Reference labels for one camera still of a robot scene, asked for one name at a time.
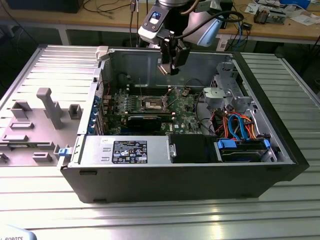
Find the blue clip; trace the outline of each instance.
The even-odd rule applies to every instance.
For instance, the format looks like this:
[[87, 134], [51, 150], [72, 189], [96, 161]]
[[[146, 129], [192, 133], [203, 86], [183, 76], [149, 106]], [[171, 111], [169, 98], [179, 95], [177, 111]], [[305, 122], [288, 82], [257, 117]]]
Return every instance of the blue clip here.
[[72, 154], [73, 147], [60, 148], [58, 151], [59, 157], [65, 157]]
[[269, 149], [269, 148], [270, 148], [270, 142], [269, 142], [269, 140], [268, 140], [268, 139], [265, 139], [265, 140], [263, 140], [263, 142], [264, 142], [264, 145], [265, 145], [266, 149]]
[[95, 115], [93, 112], [90, 114], [90, 118], [96, 119], [97, 115]]
[[237, 144], [235, 140], [231, 139], [221, 139], [217, 143], [219, 149], [236, 149]]
[[90, 119], [89, 120], [89, 126], [93, 126], [93, 125], [95, 125], [95, 123], [94, 123], [93, 119]]
[[92, 128], [92, 127], [88, 127], [88, 128], [87, 128], [87, 131], [88, 131], [90, 134], [93, 134], [94, 131], [95, 131], [95, 129]]
[[100, 98], [100, 97], [98, 97], [98, 96], [94, 96], [94, 100], [100, 103], [101, 98]]
[[96, 114], [96, 113], [98, 112], [98, 109], [93, 107], [93, 108], [91, 109], [91, 112]]

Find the cable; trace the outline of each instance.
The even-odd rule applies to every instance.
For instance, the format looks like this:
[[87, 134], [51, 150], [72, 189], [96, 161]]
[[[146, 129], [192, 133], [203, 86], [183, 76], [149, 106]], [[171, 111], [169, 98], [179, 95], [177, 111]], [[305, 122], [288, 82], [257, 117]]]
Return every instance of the cable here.
[[84, 2], [84, 3], [83, 3], [83, 8], [84, 8], [85, 10], [91, 12], [91, 13], [107, 13], [107, 12], [111, 12], [111, 11], [113, 11], [113, 10], [117, 10], [117, 9], [120, 9], [120, 8], [123, 8], [123, 7], [126, 7], [126, 6], [130, 6], [130, 4], [126, 4], [126, 5], [118, 6], [118, 7], [116, 7], [116, 8], [109, 9], [109, 10], [94, 11], [94, 10], [91, 10], [91, 9], [86, 8], [86, 4], [89, 3], [90, 1], [91, 1], [91, 0], [87, 0], [86, 2]]
[[130, 15], [130, 25], [129, 25], [129, 37], [130, 37], [130, 46], [132, 47], [132, 41], [131, 41], [131, 28], [132, 28], [132, 18], [134, 17], [134, 12], [131, 12]]
[[313, 47], [311, 48], [310, 52], [313, 52], [313, 50], [315, 49], [315, 47], [316, 47], [317, 43], [319, 42], [319, 40], [320, 40], [320, 35], [319, 35], [318, 39], [316, 40], [315, 44], [313, 45]]
[[[204, 92], [202, 91], [202, 92], [200, 93], [197, 101], [196, 101], [195, 106], [194, 106], [195, 117], [196, 117], [196, 119], [197, 119], [198, 121], [199, 121], [199, 117], [198, 117], [197, 108], [198, 108], [198, 104], [199, 104], [199, 99], [201, 98], [201, 95], [203, 95], [203, 94], [204, 94]], [[199, 121], [199, 123], [200, 123], [200, 125], [201, 125], [202, 127], [204, 127], [204, 128], [210, 133], [210, 135], [215, 135], [215, 133], [214, 133], [210, 128], [208, 128], [206, 125], [204, 125], [201, 121]]]
[[136, 1], [136, 43], [135, 43], [135, 47], [138, 48], [139, 47], [139, 34], [138, 34], [138, 30], [139, 30], [139, 4], [138, 4], [138, 0]]
[[21, 26], [21, 24], [8, 12], [8, 10], [5, 8], [4, 4], [2, 3], [2, 0], [0, 0], [1, 6], [3, 8], [3, 10], [9, 15], [9, 17], [15, 21], [16, 24], [19, 25], [20, 28], [23, 29], [23, 31], [32, 39], [32, 41], [34, 41], [34, 43], [38, 46], [39, 43], [24, 29], [23, 26]]
[[239, 43], [240, 43], [241, 37], [242, 37], [242, 29], [241, 29], [241, 26], [240, 26], [240, 23], [239, 23], [239, 22], [238, 22], [238, 26], [239, 26], [239, 30], [240, 30], [240, 36], [239, 36], [238, 42], [237, 42], [236, 45], [235, 45], [234, 51], [236, 51], [236, 50], [238, 49]]
[[233, 118], [238, 118], [238, 121], [239, 121], [239, 125], [240, 125], [240, 131], [241, 131], [241, 134], [242, 134], [242, 137], [244, 139], [248, 139], [248, 135], [245, 131], [245, 125], [244, 125], [244, 122], [242, 121], [242, 118], [239, 116], [239, 115], [236, 115], [236, 114], [233, 114], [229, 117], [229, 121], [228, 121], [228, 128], [229, 128], [229, 132], [238, 140], [240, 141], [240, 137], [238, 137], [234, 131], [232, 130], [232, 125], [231, 125], [231, 122], [232, 122], [232, 119]]
[[18, 37], [18, 41], [16, 41], [16, 52], [20, 55], [19, 53], [19, 42], [20, 42], [20, 37], [21, 37], [21, 34], [24, 32], [24, 30], [22, 29], [20, 34], [19, 34], [19, 37]]
[[12, 46], [13, 49], [19, 49], [19, 50], [25, 52], [26, 54], [28, 54], [29, 56], [32, 56], [32, 54], [31, 54], [30, 52], [28, 52], [27, 50], [25, 50], [25, 49], [23, 49], [23, 48], [21, 48], [21, 47], [13, 44], [12, 39], [14, 38], [14, 36], [13, 36], [13, 37], [10, 37], [1, 27], [0, 27], [0, 31], [1, 31], [2, 34], [5, 35], [6, 38], [9, 40], [9, 42], [10, 42], [10, 44], [11, 44], [11, 46]]
[[[239, 17], [238, 19], [224, 19], [224, 18], [221, 18], [219, 16], [222, 16], [222, 15], [236, 15], [237, 17]], [[241, 22], [245, 17], [240, 13], [240, 12], [237, 12], [237, 11], [221, 11], [221, 12], [218, 12], [214, 15], [212, 15], [210, 18], [208, 18], [207, 20], [205, 20], [204, 22], [200, 23], [198, 26], [196, 26], [194, 29], [192, 29], [191, 31], [185, 33], [185, 34], [182, 34], [180, 36], [174, 36], [173, 39], [183, 39], [183, 38], [186, 38], [188, 36], [190, 36], [191, 34], [195, 33], [197, 30], [199, 30], [200, 28], [202, 28], [204, 25], [206, 25], [208, 22], [210, 22], [212, 19], [218, 19], [222, 22], [227, 22], [227, 23], [238, 23], [238, 22]]]
[[199, 2], [200, 0], [195, 0], [192, 6], [188, 10], [180, 12], [181, 16], [189, 15], [193, 10], [196, 9]]
[[232, 42], [229, 44], [229, 46], [225, 49], [226, 51], [228, 51], [229, 50], [229, 48], [231, 47], [231, 50], [232, 50], [232, 47], [233, 47], [233, 44], [234, 44], [234, 41], [236, 40], [236, 37], [238, 36], [238, 33], [239, 33], [239, 28], [237, 28], [237, 32], [236, 32], [236, 35], [234, 36], [234, 38], [233, 38], [233, 40], [232, 40]]
[[251, 135], [251, 133], [250, 133], [249, 127], [248, 127], [248, 126], [245, 126], [245, 129], [248, 131], [248, 134], [249, 134], [250, 139], [252, 139], [253, 137], [252, 137], [252, 135]]
[[253, 136], [253, 138], [254, 138], [254, 139], [257, 139], [257, 138], [256, 138], [256, 135], [255, 135], [255, 130], [254, 130], [254, 125], [253, 125], [253, 124], [251, 124], [251, 129], [252, 129], [252, 136]]
[[198, 83], [200, 83], [202, 86], [206, 87], [198, 78], [189, 78], [187, 81], [184, 83], [184, 87], [187, 86], [187, 83], [190, 82], [191, 80], [196, 80]]

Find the green circuit board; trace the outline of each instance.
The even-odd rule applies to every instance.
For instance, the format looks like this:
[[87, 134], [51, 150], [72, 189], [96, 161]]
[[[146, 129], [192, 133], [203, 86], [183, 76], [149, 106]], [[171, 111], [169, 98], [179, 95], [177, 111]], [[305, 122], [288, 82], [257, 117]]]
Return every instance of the green circuit board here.
[[157, 116], [161, 118], [161, 129], [147, 135], [167, 136], [169, 134], [200, 134], [194, 112], [195, 96], [183, 96], [183, 88], [176, 88], [168, 94], [165, 101], [162, 96], [132, 95], [119, 90], [105, 111], [106, 135], [146, 135], [145, 132], [131, 132], [127, 128], [130, 116]]

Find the black cable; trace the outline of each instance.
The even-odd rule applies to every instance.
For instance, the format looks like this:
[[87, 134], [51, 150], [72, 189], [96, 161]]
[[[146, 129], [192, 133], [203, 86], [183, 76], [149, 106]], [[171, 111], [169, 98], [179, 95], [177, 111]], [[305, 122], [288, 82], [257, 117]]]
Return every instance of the black cable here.
[[132, 41], [131, 41], [131, 28], [132, 28], [132, 18], [134, 17], [134, 12], [131, 12], [130, 15], [130, 25], [129, 25], [129, 38], [130, 38], [130, 47], [132, 47]]
[[8, 12], [8, 10], [5, 8], [4, 4], [2, 3], [2, 0], [0, 0], [1, 6], [3, 8], [3, 10], [9, 15], [9, 17], [15, 21], [16, 24], [19, 25], [20, 28], [23, 29], [23, 31], [32, 39], [32, 41], [34, 41], [34, 43], [38, 46], [39, 43], [24, 29], [23, 26], [21, 26], [21, 24], [10, 14], [10, 12]]
[[12, 39], [15, 38], [14, 36], [13, 36], [13, 37], [10, 37], [10, 36], [6, 33], [6, 31], [4, 31], [4, 30], [2, 29], [2, 27], [0, 27], [0, 31], [1, 31], [1, 33], [9, 40], [9, 42], [10, 42], [10, 44], [11, 44], [11, 46], [12, 46], [13, 49], [15, 49], [15, 50], [16, 50], [16, 49], [21, 50], [21, 51], [25, 52], [26, 54], [28, 54], [30, 57], [32, 56], [32, 54], [31, 54], [30, 52], [28, 52], [27, 50], [25, 50], [25, 49], [23, 49], [23, 48], [21, 48], [21, 47], [19, 47], [19, 46], [17, 46], [17, 45], [14, 45], [14, 43], [12, 42]]
[[313, 54], [313, 50], [315, 49], [315, 47], [316, 47], [317, 43], [319, 42], [319, 40], [320, 40], [320, 35], [319, 35], [318, 39], [316, 40], [315, 44], [313, 45], [313, 47], [312, 47], [312, 49], [310, 51], [308, 59], [306, 61], [304, 61], [302, 66], [301, 66], [301, 69], [300, 69], [300, 72], [299, 72], [300, 76], [302, 76], [305, 73], [305, 71], [308, 69], [309, 65], [311, 64], [312, 60], [314, 58], [316, 58], [317, 55], [320, 53], [320, 47], [319, 47], [315, 51], [315, 53]]
[[[239, 17], [238, 19], [224, 19], [224, 18], [221, 18], [219, 16], [222, 16], [222, 15], [236, 15], [237, 17]], [[182, 34], [180, 36], [174, 36], [173, 39], [183, 39], [183, 38], [186, 38], [188, 36], [190, 36], [191, 34], [195, 33], [196, 31], [198, 31], [200, 28], [202, 28], [204, 25], [206, 25], [208, 22], [210, 22], [212, 19], [218, 19], [222, 22], [227, 22], [227, 23], [238, 23], [238, 22], [241, 22], [245, 17], [238, 11], [221, 11], [221, 12], [218, 12], [214, 15], [212, 15], [210, 18], [208, 18], [207, 20], [205, 20], [204, 22], [200, 23], [198, 26], [196, 26], [194, 29], [192, 29], [191, 31], [185, 33], [185, 34]]]
[[203, 119], [200, 121], [200, 120], [199, 120], [199, 117], [198, 117], [197, 108], [198, 108], [198, 104], [199, 104], [199, 99], [201, 98], [201, 96], [202, 96], [203, 94], [204, 94], [204, 92], [202, 91], [202, 92], [200, 93], [197, 101], [196, 101], [195, 106], [194, 106], [195, 117], [196, 117], [197, 121], [199, 122], [199, 124], [200, 124], [202, 127], [204, 127], [204, 128], [209, 132], [210, 135], [215, 135], [215, 133], [214, 133], [209, 127], [207, 127], [206, 125], [204, 125], [204, 124], [201, 122]]
[[315, 44], [313, 45], [313, 47], [311, 48], [311, 51], [310, 51], [311, 53], [315, 49], [315, 47], [316, 47], [317, 43], [319, 42], [319, 40], [320, 40], [320, 35], [319, 35], [318, 39], [316, 40]]
[[189, 78], [187, 81], [184, 83], [184, 87], [187, 86], [187, 83], [190, 82], [191, 80], [196, 80], [198, 83], [200, 83], [202, 86], [206, 87], [199, 79], [197, 78]]
[[136, 42], [135, 42], [135, 47], [138, 48], [139, 47], [139, 34], [138, 34], [138, 26], [139, 26], [139, 11], [138, 9], [136, 9]]
[[117, 4], [120, 0], [116, 0], [115, 2], [112, 3], [104, 3], [102, 5], [99, 6], [99, 8], [103, 7], [103, 6], [107, 6], [107, 5], [113, 5], [113, 4]]
[[116, 8], [113, 8], [113, 9], [108, 9], [108, 10], [104, 10], [104, 11], [94, 11], [94, 10], [91, 10], [91, 9], [88, 9], [86, 8], [86, 4], [88, 2], [90, 2], [91, 0], [87, 0], [86, 2], [83, 3], [83, 8], [91, 13], [107, 13], [107, 12], [111, 12], [113, 10], [117, 10], [117, 9], [120, 9], [120, 8], [123, 8], [123, 7], [126, 7], [126, 6], [130, 6], [130, 4], [126, 4], [126, 5], [122, 5], [122, 6], [118, 6]]
[[248, 32], [248, 30], [246, 30], [246, 36], [244, 39], [242, 39], [239, 43], [243, 43], [243, 44], [240, 44], [238, 46], [238, 48], [241, 48], [241, 47], [246, 47], [247, 43], [248, 43], [248, 36], [250, 35], [251, 31]]

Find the wire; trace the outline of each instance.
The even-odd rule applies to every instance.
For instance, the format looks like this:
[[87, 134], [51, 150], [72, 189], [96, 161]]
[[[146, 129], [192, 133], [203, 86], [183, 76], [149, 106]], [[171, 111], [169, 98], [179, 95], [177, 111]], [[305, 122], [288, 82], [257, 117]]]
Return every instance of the wire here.
[[227, 118], [225, 116], [223, 117], [223, 125], [224, 125], [224, 137], [228, 138], [229, 131], [228, 131], [228, 127], [227, 127]]
[[239, 47], [239, 43], [240, 43], [241, 37], [242, 37], [242, 29], [241, 29], [241, 26], [240, 26], [240, 23], [239, 23], [239, 22], [238, 22], [238, 26], [239, 26], [240, 36], [239, 36], [238, 42], [237, 42], [236, 45], [235, 45], [235, 51], [236, 51], [237, 48]]
[[91, 12], [91, 13], [107, 13], [107, 12], [111, 12], [111, 11], [113, 11], [113, 10], [117, 10], [117, 9], [120, 9], [120, 8], [123, 8], [123, 7], [126, 7], [126, 6], [130, 6], [130, 4], [126, 4], [126, 5], [118, 6], [118, 7], [113, 8], [113, 9], [108, 9], [108, 10], [103, 10], [103, 11], [102, 11], [102, 10], [101, 10], [101, 11], [95, 11], [95, 10], [91, 10], [91, 9], [86, 8], [86, 4], [89, 3], [90, 1], [91, 1], [91, 0], [87, 0], [86, 2], [84, 2], [84, 3], [83, 3], [83, 8], [84, 8], [85, 10]]
[[18, 37], [18, 41], [16, 41], [16, 52], [20, 55], [20, 52], [19, 52], [19, 42], [20, 42], [20, 37], [21, 37], [21, 34], [24, 32], [23, 29], [21, 29], [21, 32], [19, 34], [19, 37]]
[[197, 111], [197, 110], [198, 110], [199, 99], [201, 98], [201, 95], [203, 95], [203, 94], [204, 94], [204, 92], [202, 91], [202, 92], [200, 93], [197, 101], [196, 101], [196, 104], [195, 104], [195, 107], [194, 107], [195, 117], [196, 117], [196, 119], [198, 120], [199, 124], [200, 124], [202, 127], [204, 127], [206, 130], [208, 130], [208, 132], [209, 132], [210, 135], [215, 135], [214, 132], [213, 132], [209, 127], [207, 127], [207, 126], [204, 125], [201, 121], [199, 121], [198, 111]]
[[315, 49], [315, 47], [316, 47], [317, 43], [319, 42], [319, 40], [320, 40], [320, 35], [319, 35], [318, 39], [316, 40], [315, 44], [313, 45], [313, 47], [311, 48], [310, 52], [313, 52], [313, 50]]
[[108, 96], [110, 93], [110, 82], [108, 82], [108, 92], [106, 93], [106, 95]]
[[241, 134], [242, 134], [242, 137], [244, 139], [247, 139], [248, 136], [247, 136], [247, 133], [245, 131], [245, 128], [244, 128], [244, 122], [242, 121], [242, 118], [241, 116], [237, 115], [237, 114], [233, 114], [229, 117], [229, 121], [228, 121], [228, 128], [229, 128], [229, 131], [230, 133], [237, 139], [237, 140], [240, 140], [240, 138], [234, 133], [234, 131], [232, 130], [232, 125], [231, 125], [231, 122], [232, 122], [232, 119], [233, 118], [238, 118], [238, 121], [239, 121], [239, 125], [240, 125], [240, 131], [241, 131]]
[[255, 135], [255, 130], [254, 130], [254, 125], [253, 125], [253, 124], [251, 124], [251, 129], [252, 129], [252, 136], [253, 136], [253, 138], [254, 138], [254, 139], [257, 139], [257, 138], [256, 138], [256, 135]]
[[139, 30], [139, 1], [136, 1], [136, 43], [135, 43], [135, 47], [138, 48], [139, 47], [139, 34], [138, 34], [138, 30]]
[[132, 28], [132, 18], [133, 18], [133, 17], [134, 17], [134, 12], [131, 12], [131, 15], [130, 15], [130, 25], [129, 25], [130, 47], [132, 47], [131, 28]]
[[199, 2], [200, 0], [195, 0], [192, 6], [188, 10], [180, 12], [181, 16], [189, 15], [193, 10], [196, 9]]
[[9, 40], [9, 42], [10, 42], [10, 44], [11, 44], [11, 46], [12, 46], [13, 49], [19, 49], [19, 50], [25, 52], [26, 54], [28, 54], [29, 56], [32, 56], [32, 54], [31, 54], [30, 52], [28, 52], [27, 50], [25, 50], [25, 49], [23, 49], [23, 48], [21, 48], [21, 47], [19, 47], [19, 46], [17, 46], [17, 45], [14, 45], [14, 43], [12, 42], [12, 39], [14, 38], [14, 36], [13, 36], [13, 37], [10, 37], [1, 27], [0, 27], [0, 31], [1, 31], [2, 34], [5, 35], [6, 38]]
[[202, 86], [206, 87], [206, 86], [203, 84], [203, 82], [200, 81], [198, 78], [189, 78], [187, 81], [185, 81], [184, 87], [186, 87], [186, 86], [187, 86], [187, 83], [190, 82], [191, 80], [195, 80], [195, 81], [197, 81], [198, 83], [200, 83]]
[[218, 132], [224, 125], [222, 124], [220, 127], [217, 128], [217, 130], [215, 130], [215, 133]]
[[315, 84], [317, 84], [317, 85], [320, 85], [320, 78], [316, 78], [315, 80], [314, 80], [314, 82], [315, 82]]
[[19, 25], [20, 28], [23, 29], [23, 31], [32, 39], [32, 41], [34, 41], [34, 43], [38, 46], [39, 43], [24, 29], [23, 26], [21, 26], [21, 24], [8, 12], [8, 10], [5, 8], [4, 4], [2, 3], [2, 0], [0, 0], [1, 6], [3, 8], [3, 10], [9, 15], [9, 17], [15, 21], [16, 24]]
[[248, 127], [248, 126], [245, 126], [245, 129], [248, 131], [249, 137], [252, 139], [253, 137], [252, 137], [252, 135], [251, 135], [251, 133], [250, 133], [249, 127]]
[[[222, 15], [236, 15], [238, 16], [238, 19], [224, 19], [224, 18], [221, 18], [219, 16], [222, 16]], [[241, 22], [245, 17], [238, 11], [221, 11], [221, 12], [218, 12], [214, 15], [212, 15], [210, 18], [208, 18], [207, 20], [205, 20], [204, 22], [200, 23], [198, 26], [196, 26], [194, 29], [192, 29], [191, 31], [185, 33], [185, 34], [182, 34], [180, 36], [174, 36], [173, 39], [183, 39], [183, 38], [186, 38], [188, 36], [190, 36], [191, 34], [195, 33], [197, 30], [199, 30], [200, 28], [202, 28], [204, 25], [206, 25], [208, 22], [210, 22], [212, 19], [218, 19], [222, 22], [227, 22], [227, 23], [238, 23], [238, 22]]]

